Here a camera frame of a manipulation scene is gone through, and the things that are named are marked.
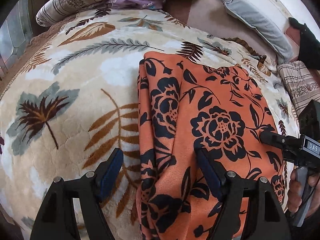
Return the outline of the person's right hand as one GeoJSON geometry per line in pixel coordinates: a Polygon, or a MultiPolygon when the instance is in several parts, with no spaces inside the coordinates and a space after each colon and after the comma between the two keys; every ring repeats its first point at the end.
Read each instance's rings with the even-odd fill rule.
{"type": "MultiPolygon", "coordinates": [[[[297,168],[291,173],[290,187],[288,191],[287,207],[290,212],[296,213],[302,204],[302,198],[299,196],[301,183],[296,180],[297,168]]],[[[315,189],[312,201],[306,214],[306,218],[311,217],[318,209],[320,204],[320,192],[319,192],[319,173],[311,175],[308,180],[308,184],[315,189]]]]}

